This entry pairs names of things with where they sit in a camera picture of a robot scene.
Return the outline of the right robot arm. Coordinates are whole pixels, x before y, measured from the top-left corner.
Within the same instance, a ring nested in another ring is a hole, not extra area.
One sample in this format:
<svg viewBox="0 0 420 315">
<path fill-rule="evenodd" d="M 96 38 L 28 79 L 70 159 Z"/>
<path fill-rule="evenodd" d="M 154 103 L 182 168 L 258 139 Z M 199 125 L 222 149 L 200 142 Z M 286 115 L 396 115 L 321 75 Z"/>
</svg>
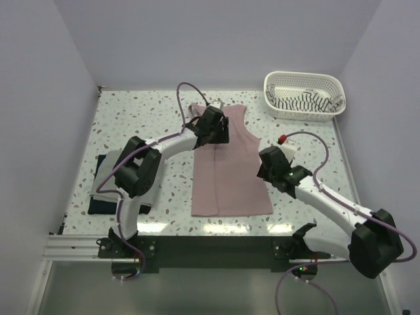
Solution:
<svg viewBox="0 0 420 315">
<path fill-rule="evenodd" d="M 384 209 L 372 211 L 342 197 L 320 184 L 308 169 L 292 167 L 281 148 L 271 146 L 259 152 L 258 177 L 319 211 L 346 235 L 333 237 L 307 224 L 294 235 L 296 256 L 308 257 L 323 252 L 346 259 L 363 276 L 374 279 L 404 252 L 394 219 Z"/>
</svg>

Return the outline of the pink tank top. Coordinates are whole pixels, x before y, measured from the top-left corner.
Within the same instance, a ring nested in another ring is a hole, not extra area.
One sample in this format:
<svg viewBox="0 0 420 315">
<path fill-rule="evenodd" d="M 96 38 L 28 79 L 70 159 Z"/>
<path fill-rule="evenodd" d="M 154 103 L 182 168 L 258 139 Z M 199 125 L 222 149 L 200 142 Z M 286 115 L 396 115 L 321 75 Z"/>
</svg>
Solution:
<svg viewBox="0 0 420 315">
<path fill-rule="evenodd" d="M 260 168 L 260 139 L 245 126 L 244 105 L 223 108 L 229 118 L 229 143 L 194 150 L 193 217 L 270 215 L 272 202 Z"/>
</svg>

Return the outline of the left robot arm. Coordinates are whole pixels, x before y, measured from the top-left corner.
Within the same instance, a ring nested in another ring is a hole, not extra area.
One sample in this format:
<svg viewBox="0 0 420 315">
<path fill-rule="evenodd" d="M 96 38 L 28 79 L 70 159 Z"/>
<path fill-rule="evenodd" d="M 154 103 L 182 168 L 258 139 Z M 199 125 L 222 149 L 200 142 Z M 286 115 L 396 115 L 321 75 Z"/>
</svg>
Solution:
<svg viewBox="0 0 420 315">
<path fill-rule="evenodd" d="M 100 246 L 100 258 L 107 249 L 114 250 L 122 259 L 146 260 L 137 240 L 140 205 L 150 192 L 158 189 L 158 177 L 166 160 L 207 144 L 229 142 L 228 118 L 222 107 L 220 102 L 207 105 L 204 112 L 191 119 L 179 133 L 155 140 L 134 136 L 128 141 L 111 173 L 96 189 L 98 194 L 117 194 L 115 224 L 108 232 L 111 245 Z"/>
</svg>

